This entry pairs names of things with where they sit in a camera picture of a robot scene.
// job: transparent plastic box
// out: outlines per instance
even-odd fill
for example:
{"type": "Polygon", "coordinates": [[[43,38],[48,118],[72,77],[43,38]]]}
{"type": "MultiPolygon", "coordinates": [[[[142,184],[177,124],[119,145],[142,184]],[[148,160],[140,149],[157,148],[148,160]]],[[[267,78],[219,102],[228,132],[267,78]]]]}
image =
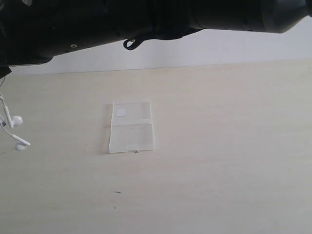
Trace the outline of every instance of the transparent plastic box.
{"type": "Polygon", "coordinates": [[[110,153],[155,149],[150,101],[113,103],[110,153]]]}

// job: white wall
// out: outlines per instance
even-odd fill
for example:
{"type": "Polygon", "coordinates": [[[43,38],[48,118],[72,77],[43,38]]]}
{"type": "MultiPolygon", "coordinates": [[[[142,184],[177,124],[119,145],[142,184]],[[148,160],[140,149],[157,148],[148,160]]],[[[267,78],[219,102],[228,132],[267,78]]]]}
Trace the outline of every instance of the white wall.
{"type": "Polygon", "coordinates": [[[148,41],[135,51],[122,42],[55,57],[41,66],[14,68],[15,75],[182,67],[312,58],[312,19],[285,34],[206,30],[175,41],[148,41]]]}
{"type": "Polygon", "coordinates": [[[0,233],[310,234],[311,64],[10,77],[32,145],[0,131],[0,233]],[[157,149],[107,155],[112,101],[140,98],[157,149]]]}

